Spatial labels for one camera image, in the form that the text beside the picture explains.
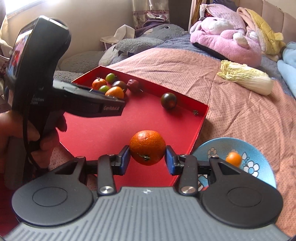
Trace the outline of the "left hand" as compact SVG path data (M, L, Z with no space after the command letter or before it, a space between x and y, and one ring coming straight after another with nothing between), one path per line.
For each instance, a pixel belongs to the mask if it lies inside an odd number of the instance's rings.
M66 120L63 116L57 120L54 130L46 134L43 138L40 137L37 129L31 123L28 123L28 140L40 141L39 149L32 152L32 156L41 168L47 168L49 166L53 149L60 143L58 131L67 131ZM5 164L8 159L8 143L10 137L23 137L23 117L13 110L1 113L1 173L4 173Z

